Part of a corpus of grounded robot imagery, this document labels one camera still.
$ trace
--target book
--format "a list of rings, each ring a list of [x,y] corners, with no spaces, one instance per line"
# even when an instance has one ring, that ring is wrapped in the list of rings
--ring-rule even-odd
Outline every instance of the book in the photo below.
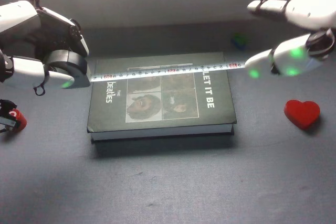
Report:
[[[222,52],[98,59],[95,73],[210,65]],[[95,141],[231,133],[236,114],[226,70],[94,82],[88,133]]]

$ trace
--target white measuring tape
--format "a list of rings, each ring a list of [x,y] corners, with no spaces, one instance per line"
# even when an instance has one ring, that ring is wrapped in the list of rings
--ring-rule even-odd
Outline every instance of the white measuring tape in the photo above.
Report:
[[[98,81],[114,81],[114,80],[125,80],[134,79],[141,77],[153,77],[153,76],[169,76],[172,74],[183,74],[183,73],[198,73],[198,72],[210,72],[210,71],[221,71],[221,70],[231,70],[240,69],[245,67],[244,61],[228,61],[219,64],[211,65],[179,65],[179,66],[168,66],[160,68],[151,69],[137,69],[126,72],[118,73],[99,73],[93,74],[91,76],[91,82]]]

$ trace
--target photo on book cover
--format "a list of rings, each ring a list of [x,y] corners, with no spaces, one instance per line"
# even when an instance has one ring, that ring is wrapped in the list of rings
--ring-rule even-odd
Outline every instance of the photo on book cover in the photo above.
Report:
[[[185,65],[192,64],[128,68],[128,70],[174,68]],[[127,123],[198,117],[193,73],[128,80]]]

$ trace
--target red heart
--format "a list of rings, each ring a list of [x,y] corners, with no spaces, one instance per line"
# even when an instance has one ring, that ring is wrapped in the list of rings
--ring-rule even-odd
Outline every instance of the red heart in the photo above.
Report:
[[[284,113],[297,127],[306,130],[320,115],[320,107],[311,101],[290,100],[286,103]]]

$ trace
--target gray wall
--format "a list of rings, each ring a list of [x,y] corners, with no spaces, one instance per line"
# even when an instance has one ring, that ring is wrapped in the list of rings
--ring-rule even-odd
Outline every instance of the gray wall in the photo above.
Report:
[[[109,56],[218,50],[228,45],[218,35],[231,29],[85,33],[92,55]],[[250,47],[269,48],[277,29],[258,27],[249,38],[259,44]],[[86,133],[91,88],[36,97],[0,86],[1,98],[28,119],[20,134],[0,136],[0,223],[334,223],[335,68],[331,58],[295,78],[255,80],[230,71],[234,136],[99,145]],[[283,114],[290,99],[319,104],[319,127],[302,132],[291,124]]]

